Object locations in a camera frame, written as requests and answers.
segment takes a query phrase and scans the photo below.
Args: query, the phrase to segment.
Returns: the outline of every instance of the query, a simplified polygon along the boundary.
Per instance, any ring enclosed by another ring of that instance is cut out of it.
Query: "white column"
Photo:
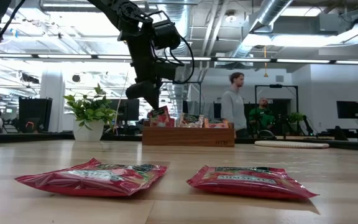
[[[52,98],[49,131],[63,131],[63,113],[65,100],[65,81],[63,71],[52,66],[42,72],[40,98]]]

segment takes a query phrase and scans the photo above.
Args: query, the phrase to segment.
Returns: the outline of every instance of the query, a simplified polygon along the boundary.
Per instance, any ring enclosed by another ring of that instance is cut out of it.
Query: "gray shirt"
[[[233,122],[236,131],[247,128],[244,100],[240,93],[232,88],[223,93],[222,118],[228,122]]]

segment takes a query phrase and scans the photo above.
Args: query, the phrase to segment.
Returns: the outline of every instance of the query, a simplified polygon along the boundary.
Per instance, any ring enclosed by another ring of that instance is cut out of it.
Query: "white pot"
[[[85,126],[80,127],[81,121],[74,121],[74,138],[76,141],[81,142],[95,142],[100,141],[100,138],[103,134],[103,121],[92,121],[86,122],[85,124],[90,127],[92,130],[89,130]]]

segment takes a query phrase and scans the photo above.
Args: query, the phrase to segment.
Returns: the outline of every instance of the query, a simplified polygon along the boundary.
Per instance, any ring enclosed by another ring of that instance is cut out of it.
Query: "green shirt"
[[[273,115],[272,111],[267,109],[267,108],[260,109],[258,107],[258,108],[252,109],[251,112],[249,113],[249,120],[250,121],[255,121],[256,120],[256,115],[259,116],[259,121],[260,121],[260,124],[262,126],[261,129],[267,129],[268,125],[274,123],[274,120],[275,120],[274,115]]]

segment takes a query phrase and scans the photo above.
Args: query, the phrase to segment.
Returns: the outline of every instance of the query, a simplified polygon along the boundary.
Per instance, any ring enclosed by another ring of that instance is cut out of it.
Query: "green leaves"
[[[111,124],[116,112],[110,109],[110,100],[107,100],[106,92],[102,90],[100,85],[94,88],[95,94],[82,95],[82,98],[75,100],[75,95],[64,96],[67,105],[73,109],[76,121],[81,121],[80,127],[85,126],[86,129],[92,130],[88,125],[92,121],[104,121]]]

